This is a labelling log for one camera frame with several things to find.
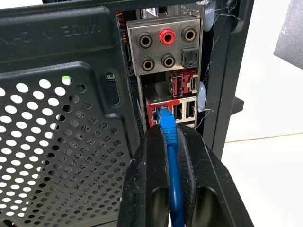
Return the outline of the black foam pad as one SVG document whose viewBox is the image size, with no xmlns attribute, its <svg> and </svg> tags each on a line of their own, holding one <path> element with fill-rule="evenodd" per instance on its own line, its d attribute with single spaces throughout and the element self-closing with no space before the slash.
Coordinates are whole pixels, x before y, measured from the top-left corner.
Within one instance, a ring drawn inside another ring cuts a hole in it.
<svg viewBox="0 0 303 227">
<path fill-rule="evenodd" d="M 290 0 L 274 55 L 303 70 L 303 0 Z"/>
</svg>

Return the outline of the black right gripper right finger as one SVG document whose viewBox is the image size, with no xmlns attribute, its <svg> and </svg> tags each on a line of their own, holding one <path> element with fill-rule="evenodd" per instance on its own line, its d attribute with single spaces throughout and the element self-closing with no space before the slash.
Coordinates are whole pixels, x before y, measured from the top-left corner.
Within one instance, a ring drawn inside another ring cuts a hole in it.
<svg viewBox="0 0 303 227">
<path fill-rule="evenodd" d="M 254 227 L 234 181 L 193 128 L 177 126 L 186 227 Z"/>
</svg>

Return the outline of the black computer tower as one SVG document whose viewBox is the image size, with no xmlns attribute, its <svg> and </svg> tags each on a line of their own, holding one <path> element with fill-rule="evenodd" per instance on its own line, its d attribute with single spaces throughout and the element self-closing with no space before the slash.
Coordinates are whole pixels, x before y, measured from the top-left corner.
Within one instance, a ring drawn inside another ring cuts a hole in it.
<svg viewBox="0 0 303 227">
<path fill-rule="evenodd" d="M 186 227 L 178 125 L 220 159 L 254 0 L 42 0 L 0 9 L 0 227 L 117 227 L 162 129 L 168 227 Z"/>
</svg>

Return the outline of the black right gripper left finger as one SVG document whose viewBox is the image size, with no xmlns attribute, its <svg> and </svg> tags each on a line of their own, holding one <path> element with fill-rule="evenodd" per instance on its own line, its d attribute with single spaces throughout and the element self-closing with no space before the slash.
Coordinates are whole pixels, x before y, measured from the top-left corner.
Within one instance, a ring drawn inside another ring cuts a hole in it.
<svg viewBox="0 0 303 227">
<path fill-rule="evenodd" d="M 149 128 L 125 173 L 117 227 L 168 227 L 169 166 L 159 125 Z"/>
</svg>

